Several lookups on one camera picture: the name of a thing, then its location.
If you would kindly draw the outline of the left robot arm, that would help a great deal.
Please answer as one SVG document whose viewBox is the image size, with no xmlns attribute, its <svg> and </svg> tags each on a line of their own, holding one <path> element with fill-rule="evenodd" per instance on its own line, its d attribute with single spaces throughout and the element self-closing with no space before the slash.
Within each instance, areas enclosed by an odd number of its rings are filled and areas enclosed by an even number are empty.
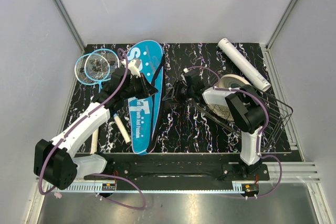
<svg viewBox="0 0 336 224">
<path fill-rule="evenodd" d="M 93 174 L 109 179 L 113 175 L 109 159 L 100 153 L 76 157 L 79 147 L 123 107 L 125 100 L 146 99 L 157 92 L 154 82 L 145 74 L 118 68 L 73 124 L 50 141 L 42 139 L 36 144 L 34 174 L 40 182 L 45 180 L 61 190 L 75 179 Z"/>
</svg>

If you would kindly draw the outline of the blue racket cover bag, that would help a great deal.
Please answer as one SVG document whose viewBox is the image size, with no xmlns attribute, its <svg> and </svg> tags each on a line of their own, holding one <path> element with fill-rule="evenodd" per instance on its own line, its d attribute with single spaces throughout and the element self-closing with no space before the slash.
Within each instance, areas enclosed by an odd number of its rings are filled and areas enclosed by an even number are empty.
<svg viewBox="0 0 336 224">
<path fill-rule="evenodd" d="M 139 59 L 139 71 L 158 91 L 145 99 L 128 100 L 132 150 L 146 155 L 155 149 L 165 95 L 165 56 L 163 47 L 154 40 L 141 41 L 129 50 L 128 60 Z"/>
</svg>

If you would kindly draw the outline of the blue badminton racket back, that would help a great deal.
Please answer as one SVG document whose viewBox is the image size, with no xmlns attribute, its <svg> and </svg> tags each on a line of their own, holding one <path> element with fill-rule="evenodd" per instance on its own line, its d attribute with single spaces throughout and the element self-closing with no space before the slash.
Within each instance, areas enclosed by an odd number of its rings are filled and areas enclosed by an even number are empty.
<svg viewBox="0 0 336 224">
<path fill-rule="evenodd" d="M 74 71 L 76 79 L 84 85 L 98 85 L 101 90 L 101 83 L 109 73 L 108 64 L 99 54 L 86 54 L 81 56 L 75 64 Z"/>
</svg>

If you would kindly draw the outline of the blue badminton racket front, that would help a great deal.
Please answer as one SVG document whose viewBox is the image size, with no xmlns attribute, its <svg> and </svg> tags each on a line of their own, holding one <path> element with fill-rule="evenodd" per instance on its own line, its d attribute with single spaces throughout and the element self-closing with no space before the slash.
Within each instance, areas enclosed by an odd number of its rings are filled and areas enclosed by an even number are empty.
<svg viewBox="0 0 336 224">
<path fill-rule="evenodd" d="M 117 54 L 110 49 L 97 49 L 87 58 L 84 66 L 85 74 L 93 82 L 99 85 L 99 91 L 102 89 L 103 82 L 111 79 L 112 73 L 120 67 L 120 61 Z M 126 144 L 131 144 L 130 136 L 122 123 L 118 114 L 113 115 L 114 121 L 120 130 Z M 98 143 L 99 128 L 92 134 L 91 145 Z"/>
</svg>

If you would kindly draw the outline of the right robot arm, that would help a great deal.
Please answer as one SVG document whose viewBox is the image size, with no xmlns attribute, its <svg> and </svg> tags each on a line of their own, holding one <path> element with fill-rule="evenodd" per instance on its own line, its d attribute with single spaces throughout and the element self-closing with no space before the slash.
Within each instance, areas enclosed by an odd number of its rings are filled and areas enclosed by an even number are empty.
<svg viewBox="0 0 336 224">
<path fill-rule="evenodd" d="M 244 180 L 252 179 L 262 164 L 260 138 L 269 122 L 266 106 L 256 90 L 249 84 L 240 88 L 220 88 L 218 83 L 206 85 L 194 69 L 185 69 L 181 77 L 182 80 L 175 81 L 162 100 L 183 103 L 193 99 L 216 109 L 227 107 L 241 132 L 239 176 Z"/>
</svg>

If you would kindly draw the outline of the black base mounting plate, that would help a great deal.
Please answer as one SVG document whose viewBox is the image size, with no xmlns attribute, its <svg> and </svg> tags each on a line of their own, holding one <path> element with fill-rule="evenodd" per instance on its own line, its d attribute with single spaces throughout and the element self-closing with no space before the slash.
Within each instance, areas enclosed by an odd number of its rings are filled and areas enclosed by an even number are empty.
<svg viewBox="0 0 336 224">
<path fill-rule="evenodd" d="M 246 175 L 238 154 L 105 153 L 110 174 L 125 177 L 142 191 L 211 191 L 232 189 L 233 182 L 270 180 L 266 164 Z"/>
</svg>

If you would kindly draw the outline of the white shuttlecock tube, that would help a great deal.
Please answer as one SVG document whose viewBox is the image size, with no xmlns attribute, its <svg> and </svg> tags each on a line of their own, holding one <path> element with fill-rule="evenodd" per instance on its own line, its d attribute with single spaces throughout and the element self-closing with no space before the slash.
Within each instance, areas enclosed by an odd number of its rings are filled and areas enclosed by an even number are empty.
<svg viewBox="0 0 336 224">
<path fill-rule="evenodd" d="M 266 78 L 233 46 L 227 39 L 218 42 L 218 47 L 233 62 L 233 64 L 247 77 L 247 79 L 259 90 L 265 92 L 271 84 Z"/>
</svg>

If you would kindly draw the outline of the blue badminton racket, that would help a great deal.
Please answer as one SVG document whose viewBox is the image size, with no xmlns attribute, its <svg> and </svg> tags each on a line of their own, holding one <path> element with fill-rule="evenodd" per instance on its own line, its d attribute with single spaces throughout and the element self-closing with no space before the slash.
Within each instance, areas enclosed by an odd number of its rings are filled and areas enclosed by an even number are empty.
<svg viewBox="0 0 336 224">
<path fill-rule="evenodd" d="M 99 85 L 99 91 L 102 89 L 103 82 L 111 79 L 112 73 L 120 67 L 120 61 L 117 54 L 110 49 L 97 49 L 87 58 L 84 66 L 85 74 L 93 82 Z M 113 115 L 114 121 L 120 130 L 126 144 L 131 144 L 130 136 L 122 123 L 118 114 Z M 98 143 L 99 128 L 92 134 L 91 145 Z"/>
<path fill-rule="evenodd" d="M 99 54 L 86 54 L 81 56 L 75 64 L 74 71 L 76 79 L 84 85 L 98 85 L 101 90 L 101 83 L 109 73 L 108 64 Z"/>
</svg>

